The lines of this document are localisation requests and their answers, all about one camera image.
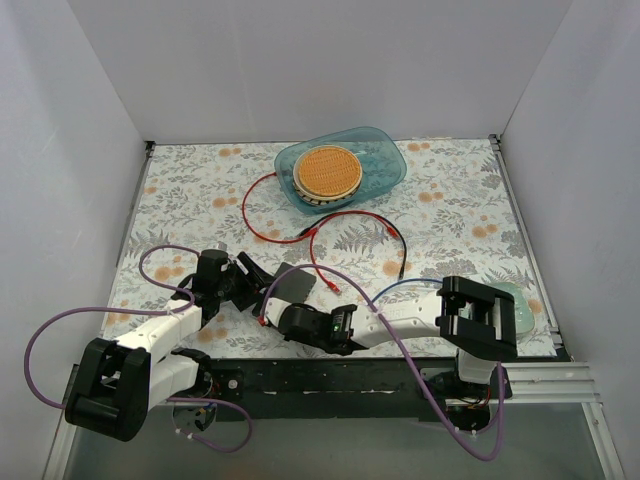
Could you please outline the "black network switch box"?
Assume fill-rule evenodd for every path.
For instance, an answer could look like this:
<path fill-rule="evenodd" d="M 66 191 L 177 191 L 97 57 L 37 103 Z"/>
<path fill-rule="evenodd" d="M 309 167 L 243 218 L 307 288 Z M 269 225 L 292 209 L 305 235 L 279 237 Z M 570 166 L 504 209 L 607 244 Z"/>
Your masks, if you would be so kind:
<path fill-rule="evenodd" d="M 296 270 L 278 282 L 271 297 L 289 303 L 305 303 L 316 280 L 314 274 L 306 270 Z"/>

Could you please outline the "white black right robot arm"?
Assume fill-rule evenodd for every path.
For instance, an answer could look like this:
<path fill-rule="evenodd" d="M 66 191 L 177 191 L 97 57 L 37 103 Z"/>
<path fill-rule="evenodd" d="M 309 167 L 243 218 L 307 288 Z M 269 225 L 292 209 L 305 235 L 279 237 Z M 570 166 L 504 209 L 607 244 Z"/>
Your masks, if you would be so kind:
<path fill-rule="evenodd" d="M 265 313 L 285 340 L 342 356 L 397 338 L 442 338 L 457 348 L 453 387 L 469 398 L 486 389 L 497 363 L 518 356 L 514 296 L 459 276 L 446 277 L 436 292 L 384 305 L 377 314 L 355 304 L 325 313 L 279 298 L 268 300 Z"/>

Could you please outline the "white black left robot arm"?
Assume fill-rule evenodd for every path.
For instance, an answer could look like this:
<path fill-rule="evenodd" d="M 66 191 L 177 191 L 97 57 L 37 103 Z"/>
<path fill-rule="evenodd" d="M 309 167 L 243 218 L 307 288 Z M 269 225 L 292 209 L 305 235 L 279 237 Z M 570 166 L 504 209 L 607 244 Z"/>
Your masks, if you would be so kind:
<path fill-rule="evenodd" d="M 165 309 L 114 340 L 85 348 L 64 407 L 67 423 L 120 441 L 133 439 L 148 412 L 171 398 L 202 403 L 212 422 L 220 382 L 207 354 L 181 347 L 231 302 L 244 311 L 274 281 L 246 253 L 200 253 L 194 273 L 175 287 Z"/>

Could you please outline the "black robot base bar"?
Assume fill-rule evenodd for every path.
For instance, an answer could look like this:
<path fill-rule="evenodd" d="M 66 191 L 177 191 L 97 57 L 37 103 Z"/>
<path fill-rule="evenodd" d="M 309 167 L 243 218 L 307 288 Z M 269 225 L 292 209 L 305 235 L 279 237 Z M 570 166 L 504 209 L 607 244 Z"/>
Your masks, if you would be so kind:
<path fill-rule="evenodd" d="M 488 421 L 489 404 L 506 381 L 489 385 L 455 379 L 451 358 L 415 361 L 411 372 L 401 358 L 219 359 L 210 363 L 212 400 L 242 407 L 236 412 L 211 402 L 176 405 L 171 417 L 182 428 L 204 431 L 214 422 L 275 419 L 400 418 L 435 422 L 424 397 L 429 388 L 438 407 L 454 420 L 478 414 Z"/>

